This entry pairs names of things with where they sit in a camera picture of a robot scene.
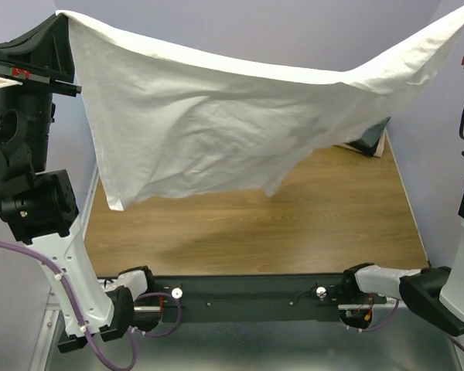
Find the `white printed t shirt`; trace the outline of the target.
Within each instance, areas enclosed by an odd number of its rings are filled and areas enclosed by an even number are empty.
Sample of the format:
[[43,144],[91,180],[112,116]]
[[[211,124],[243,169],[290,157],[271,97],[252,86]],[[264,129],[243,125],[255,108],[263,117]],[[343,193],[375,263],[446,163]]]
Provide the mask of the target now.
[[240,60],[65,11],[110,209],[154,196],[273,195],[315,149],[355,141],[417,96],[464,28],[464,5],[344,72]]

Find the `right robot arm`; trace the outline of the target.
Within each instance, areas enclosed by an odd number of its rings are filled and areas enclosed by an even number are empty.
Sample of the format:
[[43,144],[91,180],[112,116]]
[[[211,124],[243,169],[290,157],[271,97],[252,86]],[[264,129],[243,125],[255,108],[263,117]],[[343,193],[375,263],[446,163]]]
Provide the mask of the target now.
[[418,317],[458,337],[464,335],[464,191],[458,212],[461,234],[452,267],[398,270],[360,264],[343,272],[342,297],[356,303],[367,294],[401,300]]

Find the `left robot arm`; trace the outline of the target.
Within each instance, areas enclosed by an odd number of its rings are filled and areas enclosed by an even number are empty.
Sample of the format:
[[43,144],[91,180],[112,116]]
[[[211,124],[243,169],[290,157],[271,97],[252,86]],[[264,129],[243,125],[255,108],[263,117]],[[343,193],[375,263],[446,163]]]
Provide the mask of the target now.
[[22,250],[43,263],[65,321],[61,352],[82,349],[95,334],[105,342],[122,338],[135,302],[148,305],[156,294],[147,267],[123,271],[114,287],[101,287],[67,171],[46,170],[53,98],[80,94],[74,77],[65,15],[0,43],[0,219]]

